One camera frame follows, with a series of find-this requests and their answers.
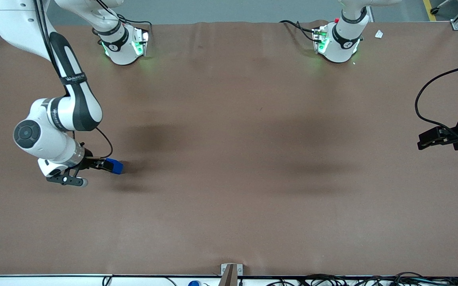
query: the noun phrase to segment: black strap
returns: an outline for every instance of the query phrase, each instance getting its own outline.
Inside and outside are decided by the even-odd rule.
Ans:
[[[60,77],[60,80],[63,85],[75,85],[77,83],[84,83],[87,80],[87,77],[86,74],[82,72],[75,74],[74,76]]]
[[[121,21],[118,21],[118,24],[116,25],[116,27],[112,28],[110,31],[98,31],[98,30],[95,30],[95,31],[97,31],[99,36],[110,36],[116,33],[120,29],[120,27],[121,27]]]
[[[358,24],[359,22],[361,22],[361,20],[363,20],[363,18],[365,18],[365,16],[367,16],[367,8],[363,7],[360,12],[361,12],[360,18],[356,20],[351,20],[351,19],[346,18],[344,17],[344,13],[342,13],[342,21],[349,23],[349,24]]]
[[[340,44],[340,47],[342,49],[345,49],[345,50],[351,49],[351,47],[353,47],[354,44],[356,44],[356,42],[358,42],[358,40],[360,39],[360,36],[361,36],[361,34],[360,34],[360,36],[358,36],[358,38],[355,38],[355,39],[352,39],[352,40],[343,38],[337,32],[337,24],[333,26],[332,34],[333,34],[333,39]]]
[[[126,28],[124,30],[125,30],[125,33],[119,40],[112,42],[112,43],[107,42],[107,41],[102,41],[104,46],[111,51],[120,51],[121,47],[127,42],[128,36],[129,36],[128,30]]]

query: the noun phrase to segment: blue cap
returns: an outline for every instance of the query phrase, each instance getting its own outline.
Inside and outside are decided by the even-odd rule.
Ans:
[[[112,170],[113,174],[121,174],[123,171],[123,164],[120,161],[111,158],[107,158],[105,161],[111,162],[114,165]]]

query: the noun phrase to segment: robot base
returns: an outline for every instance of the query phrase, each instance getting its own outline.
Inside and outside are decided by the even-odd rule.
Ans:
[[[314,50],[316,51],[316,54],[323,55],[331,62],[343,63],[349,60],[356,52],[360,40],[358,40],[353,47],[343,49],[333,38],[332,30],[335,25],[335,22],[331,22],[326,26],[319,27],[319,29],[312,30],[313,39],[321,41],[320,43],[314,42]]]

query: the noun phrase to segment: white robotic arm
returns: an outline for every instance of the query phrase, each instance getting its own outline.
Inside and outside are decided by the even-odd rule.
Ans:
[[[111,8],[118,7],[123,0],[56,0],[56,3],[86,20],[102,39],[105,54],[118,65],[133,63],[143,56],[148,41],[148,32],[122,23]]]
[[[39,12],[39,3],[0,1],[0,36],[19,49],[51,60],[67,94],[36,100],[27,118],[15,127],[13,137],[22,150],[39,158],[38,164],[47,178],[84,186],[85,179],[60,173],[73,167],[104,168],[104,162],[91,158],[91,152],[66,132],[97,128],[102,109],[70,44],[52,27],[45,13]]]
[[[338,0],[342,4],[340,20],[313,31],[314,48],[326,59],[343,63],[356,52],[360,36],[369,23],[366,6],[389,6],[402,0]]]

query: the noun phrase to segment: metal bracket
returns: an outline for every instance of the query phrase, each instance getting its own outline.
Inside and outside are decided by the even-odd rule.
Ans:
[[[455,25],[455,23],[454,23],[453,21],[454,21],[453,19],[450,19],[450,24],[452,25],[452,29],[453,29],[454,31],[458,31],[458,26]]]
[[[227,268],[228,264],[236,264],[236,263],[220,264],[220,275],[224,275],[225,268]],[[238,276],[243,275],[243,264],[236,264],[236,270],[238,271]]]

